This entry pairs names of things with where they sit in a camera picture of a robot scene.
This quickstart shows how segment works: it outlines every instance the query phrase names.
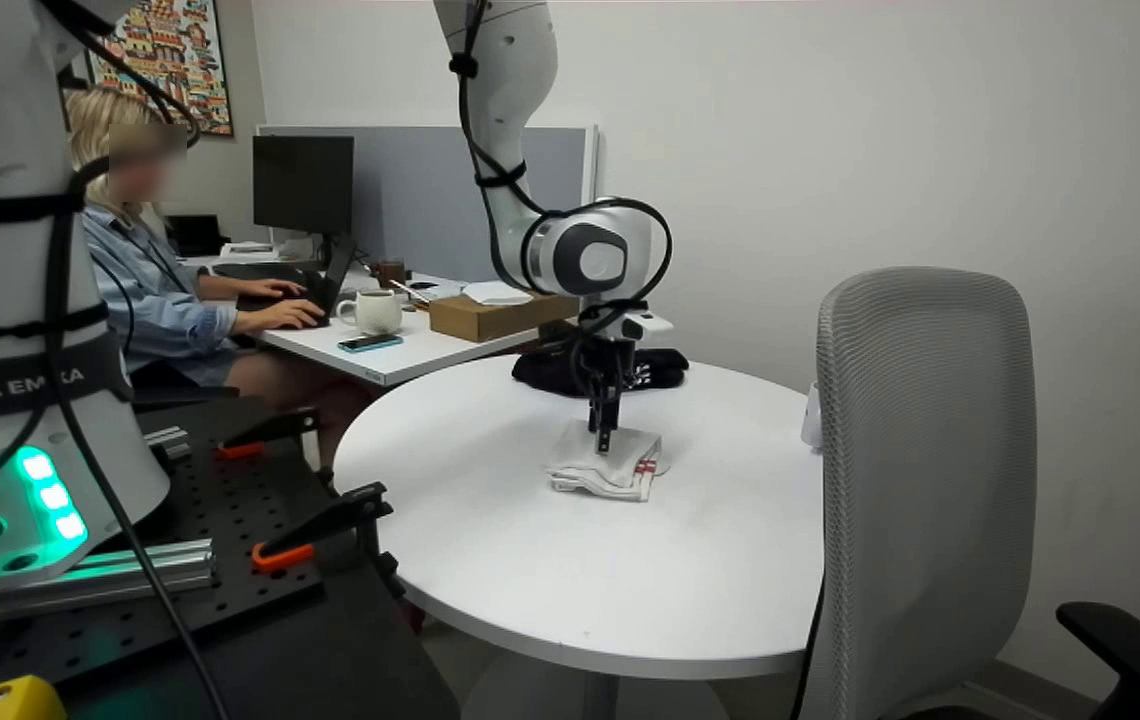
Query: paper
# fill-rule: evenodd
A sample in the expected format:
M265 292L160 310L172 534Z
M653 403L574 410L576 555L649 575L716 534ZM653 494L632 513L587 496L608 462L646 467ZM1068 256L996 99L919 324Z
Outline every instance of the paper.
M468 299L484 305L484 310L511 310L511 305L530 305L533 298L511 289L511 283L500 283L500 282L488 282L488 283L464 283L461 289Z
M662 437L638 427L615 427L604 456L596 452L596 437L579 427L567 437L563 456L547 465L556 494L583 494L630 506L649 506L653 479L662 474Z

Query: chair backrest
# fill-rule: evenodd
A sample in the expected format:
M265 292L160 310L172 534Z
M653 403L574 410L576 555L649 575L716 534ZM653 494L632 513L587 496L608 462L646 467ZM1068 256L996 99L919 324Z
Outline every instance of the chair backrest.
M821 310L824 605L806 720L877 720L979 671L1034 564L1035 390L1012 283L894 267Z

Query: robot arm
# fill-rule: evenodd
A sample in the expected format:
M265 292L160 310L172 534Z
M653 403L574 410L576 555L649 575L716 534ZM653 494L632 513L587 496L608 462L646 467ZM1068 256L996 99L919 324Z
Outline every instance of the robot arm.
M670 226L641 200L542 209L530 197L520 132L556 81L556 33L545 0L436 0L436 15L452 49L447 69L461 77L461 127L488 209L491 266L508 283L587 305L574 370L587 390L596 447L608 452L646 337L632 313L649 310L646 299L672 261Z
M72 169L58 98L124 10L0 0L0 589L58 575L168 496L72 220L91 171L130 157Z

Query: desk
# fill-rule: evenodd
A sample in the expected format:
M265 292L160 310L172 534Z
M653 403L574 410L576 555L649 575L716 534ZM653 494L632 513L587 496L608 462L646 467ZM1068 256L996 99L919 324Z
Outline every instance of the desk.
M388 485L381 543L407 595L488 646L604 676L786 668L808 646L824 569L806 396L711 363L684 390L630 391L622 425L662 433L672 467L649 506L613 506L547 490L583 401L508 370L434 373L339 440L336 490Z
M434 333L428 313L403 313L401 346L359 347L359 351L336 347L350 337L359 337L355 320L331 318L329 330L265 333L262 341L281 347L281 351L304 357L314 363L359 375L375 390L391 390L391 385L403 385L412 375L423 375L423 373L436 373L447 363L464 363L478 357L491 357L491 351L533 346L537 330L511 333L511 337L491 337L491 341L461 341L461 337Z

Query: framed picture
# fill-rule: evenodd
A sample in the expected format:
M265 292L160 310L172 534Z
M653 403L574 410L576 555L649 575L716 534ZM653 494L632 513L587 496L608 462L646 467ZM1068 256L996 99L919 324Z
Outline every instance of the framed picture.
M185 105L206 138L236 138L217 0L145 0L105 49ZM145 98L102 55L87 55L87 77L97 88Z

